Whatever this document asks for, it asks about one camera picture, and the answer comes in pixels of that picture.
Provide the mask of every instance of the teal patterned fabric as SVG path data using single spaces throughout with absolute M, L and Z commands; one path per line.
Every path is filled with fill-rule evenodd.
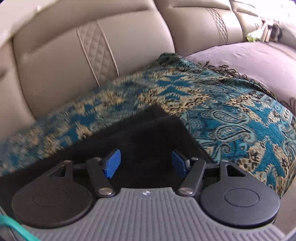
M 68 103 L 0 144 L 0 175 L 44 159 L 152 104 L 180 116 L 215 162 L 231 160 L 282 196 L 295 173 L 295 116 L 256 83 L 176 54 Z

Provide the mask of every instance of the gray ribbed surface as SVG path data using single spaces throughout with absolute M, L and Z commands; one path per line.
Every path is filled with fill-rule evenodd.
M 206 216 L 193 198 L 171 188 L 122 188 L 100 199 L 83 219 L 67 227 L 41 230 L 26 227 L 42 241 L 276 241 L 284 234 L 273 225 L 246 230 L 223 226 Z

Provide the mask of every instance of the beige leather sofa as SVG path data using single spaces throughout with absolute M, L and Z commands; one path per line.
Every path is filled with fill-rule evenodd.
M 26 24 L 27 9 L 11 2 L 0 26 L 12 35 L 0 49 L 0 140 L 163 52 L 242 42 L 262 24 L 254 7 L 233 0 L 60 0 L 45 9 L 36 1 Z

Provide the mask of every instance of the paisley blanket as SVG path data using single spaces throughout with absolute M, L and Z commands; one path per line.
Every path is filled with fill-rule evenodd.
M 282 196 L 296 164 L 295 116 L 256 83 L 162 54 L 0 143 L 0 175 L 44 159 L 152 104 L 178 115 L 215 162 L 230 160 Z

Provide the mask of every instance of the black fabric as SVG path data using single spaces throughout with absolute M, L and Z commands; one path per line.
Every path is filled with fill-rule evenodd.
M 110 183 L 120 188 L 177 189 L 182 179 L 171 165 L 171 153 L 178 149 L 186 157 L 199 157 L 212 162 L 209 155 L 193 140 L 181 120 L 169 116 L 159 106 L 116 123 L 106 129 L 59 151 L 52 157 L 0 178 L 0 206 L 14 218 L 13 195 L 23 186 L 63 160 L 84 163 L 92 157 L 105 157 L 112 150 L 121 151 L 121 164 Z

